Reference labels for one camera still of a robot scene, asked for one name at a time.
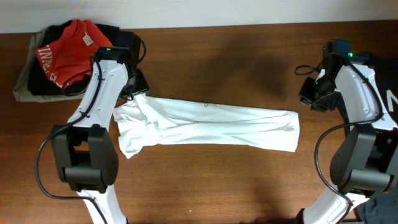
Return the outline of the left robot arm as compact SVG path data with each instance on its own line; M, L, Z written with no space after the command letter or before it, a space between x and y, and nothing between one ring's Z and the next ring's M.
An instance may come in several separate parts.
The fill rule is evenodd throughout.
M133 32L120 32L114 47L100 47L91 57L91 79L77 110L46 139L59 179L76 192L64 199L84 201L93 223L128 222L114 188L119 160L109 124L120 99L149 91L137 67L145 55L145 43Z

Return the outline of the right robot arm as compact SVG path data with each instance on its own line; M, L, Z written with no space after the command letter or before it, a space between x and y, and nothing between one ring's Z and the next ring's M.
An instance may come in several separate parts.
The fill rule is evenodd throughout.
M300 100L311 110L338 110L345 140L334 153L325 191L301 209L296 223L341 223L352 209L397 188L397 60L355 53L350 42L324 45L305 76Z

